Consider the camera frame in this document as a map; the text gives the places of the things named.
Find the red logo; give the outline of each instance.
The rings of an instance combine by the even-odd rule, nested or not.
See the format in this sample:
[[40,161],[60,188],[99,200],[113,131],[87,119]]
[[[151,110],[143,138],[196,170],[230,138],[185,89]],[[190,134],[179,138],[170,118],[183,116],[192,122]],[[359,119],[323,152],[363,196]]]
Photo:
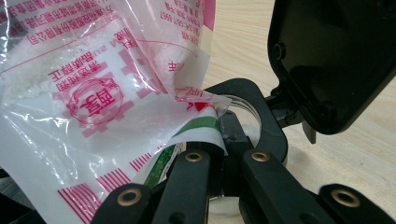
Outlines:
[[180,102],[186,102],[189,101],[191,98],[202,96],[204,96],[203,91],[194,87],[184,87],[181,89],[177,89],[176,100]]
[[117,116],[122,100],[120,86],[112,78],[93,78],[73,92],[67,107],[81,123],[102,124]]

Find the wooden table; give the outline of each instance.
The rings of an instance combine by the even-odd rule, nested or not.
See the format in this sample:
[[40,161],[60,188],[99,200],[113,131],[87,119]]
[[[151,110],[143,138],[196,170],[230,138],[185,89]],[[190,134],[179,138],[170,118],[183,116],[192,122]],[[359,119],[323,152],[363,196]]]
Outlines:
[[[268,62],[274,1],[217,0],[211,61],[204,88],[245,77],[264,96],[277,86]],[[311,145],[301,125],[284,129],[289,141],[287,168],[307,189],[326,184],[350,186],[396,219],[396,80],[393,79],[345,132],[319,134]],[[210,203],[209,223],[241,223],[236,199]]]

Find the screw hole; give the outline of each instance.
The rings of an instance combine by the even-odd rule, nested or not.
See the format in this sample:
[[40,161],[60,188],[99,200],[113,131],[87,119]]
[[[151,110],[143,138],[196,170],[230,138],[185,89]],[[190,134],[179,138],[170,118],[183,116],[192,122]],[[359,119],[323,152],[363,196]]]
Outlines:
[[202,155],[196,152],[192,152],[186,155],[187,161],[200,161],[202,159]]
[[172,224],[183,224],[186,221],[184,214],[175,212],[169,217],[169,222]]
[[126,189],[117,198],[117,202],[121,206],[131,206],[140,201],[142,192],[140,189]]
[[282,43],[277,43],[274,45],[274,54],[278,61],[282,60],[286,56],[286,48]]
[[269,161],[270,155],[263,152],[254,152],[253,154],[251,154],[251,158],[253,158],[253,160],[255,161]]
[[332,191],[332,197],[336,202],[347,207],[361,206],[361,201],[359,198],[355,194],[344,189],[334,189]]

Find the plastic bag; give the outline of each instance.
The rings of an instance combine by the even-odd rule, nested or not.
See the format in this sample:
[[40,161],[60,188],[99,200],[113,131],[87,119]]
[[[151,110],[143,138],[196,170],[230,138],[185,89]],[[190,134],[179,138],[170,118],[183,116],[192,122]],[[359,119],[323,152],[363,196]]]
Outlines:
[[89,223],[116,187],[157,184],[181,142],[224,147],[229,100],[199,90],[204,2],[0,6],[0,165],[47,222]]

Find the red stripe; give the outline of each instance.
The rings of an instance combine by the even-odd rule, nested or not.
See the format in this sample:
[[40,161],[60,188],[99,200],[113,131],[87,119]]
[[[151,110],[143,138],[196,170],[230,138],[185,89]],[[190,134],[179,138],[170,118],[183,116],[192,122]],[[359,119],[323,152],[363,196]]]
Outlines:
[[148,154],[145,154],[145,157],[149,160],[151,158],[151,155],[148,153]]
[[117,185],[116,188],[122,185],[122,183],[114,176],[113,173],[108,174],[108,176],[113,180],[113,182]]
[[142,168],[142,165],[140,164],[140,162],[138,161],[132,161],[134,163],[135,166],[137,166],[137,168],[139,168],[139,170]]
[[106,179],[106,176],[102,176],[102,181],[105,182],[105,184],[107,185],[108,189],[110,190],[109,192],[111,192],[111,190],[113,190],[113,186],[110,185],[110,183],[108,182],[108,180]]
[[96,205],[96,206],[94,207],[94,208],[95,208],[95,211],[96,211],[96,210],[100,207],[101,202],[100,202],[99,199],[96,197],[95,193],[94,193],[86,184],[82,185],[81,187],[82,187],[82,189],[83,189],[85,192],[88,193],[88,195],[91,196],[91,199],[92,199],[93,204]]
[[72,194],[72,192],[70,192],[69,188],[64,190],[64,194],[69,198],[70,202],[73,203],[73,205],[77,208],[77,210],[82,214],[83,217],[85,217],[86,221],[89,223],[90,218],[87,217],[87,214],[85,214],[85,212],[81,210],[82,205],[78,205],[78,203],[81,204],[80,201],[78,201],[76,199],[76,197],[73,196],[73,194]]
[[102,177],[99,177],[96,179],[97,182],[99,182],[99,184],[107,191],[110,192],[111,190],[108,189],[107,185],[104,183],[104,181],[102,180]]
[[[133,165],[131,162],[129,162],[129,164],[131,164],[132,167],[134,167],[134,165]],[[136,167],[134,167],[134,169],[135,169],[136,171],[139,171]]]
[[91,221],[92,216],[90,216],[90,209],[88,208],[88,202],[86,202],[81,195],[78,194],[78,190],[75,189],[76,187],[72,187],[69,190],[69,194],[74,197],[74,201],[80,204],[79,210],[84,213],[85,217],[89,221]]
[[148,159],[146,159],[146,157],[145,157],[145,156],[141,156],[140,158],[142,158],[142,159],[143,159],[143,161],[145,161],[145,162],[147,162],[147,161],[148,161]]
[[116,172],[125,180],[126,183],[131,182],[131,179],[119,168]]
[[89,204],[86,204],[86,205],[88,206],[89,210],[92,213],[92,217],[91,218],[93,218],[93,215],[95,214],[97,207],[95,206],[94,198],[92,197],[91,193],[89,191],[87,192],[84,189],[84,187],[87,188],[87,186],[85,186],[85,185],[79,185],[78,186],[78,192],[81,193],[82,196],[84,196],[87,199]]
[[143,165],[145,165],[146,164],[146,162],[145,161],[143,161],[141,158],[138,158],[139,159],[139,161],[141,161],[142,163],[143,163]]
[[95,209],[92,208],[90,204],[90,198],[85,195],[84,192],[81,192],[80,186],[74,186],[73,193],[80,198],[80,201],[83,203],[82,209],[90,217],[90,221],[93,218],[93,214],[95,213]]
[[122,179],[122,176],[120,176],[119,173],[117,173],[117,170],[115,170],[115,171],[113,171],[111,173],[113,174],[114,178],[117,178],[119,180],[120,185],[124,185],[125,184],[125,180]]
[[88,224],[89,222],[87,222],[82,216],[81,214],[78,212],[78,210],[76,210],[76,208],[66,199],[66,197],[63,195],[62,193],[62,189],[58,190],[58,193],[61,195],[61,197],[64,199],[64,201],[69,205],[69,207],[71,209],[73,209],[73,211],[76,213],[76,215],[79,217],[79,219],[81,219],[81,221],[85,224]]
[[107,175],[103,176],[103,179],[107,182],[108,186],[111,188],[111,190],[115,189],[117,186],[114,184],[113,180],[110,179]]
[[140,163],[140,161],[139,160],[134,160],[135,162],[137,162],[139,165],[140,165],[140,168],[142,168],[143,167],[143,165],[144,165],[144,163],[142,164],[142,163]]
[[130,182],[128,176],[125,175],[125,173],[119,168],[116,171],[116,174],[119,175],[119,177],[123,180],[124,184],[128,184]]
[[205,0],[205,9],[204,9],[204,26],[213,31],[215,27],[215,11],[216,11],[216,2],[211,0]]

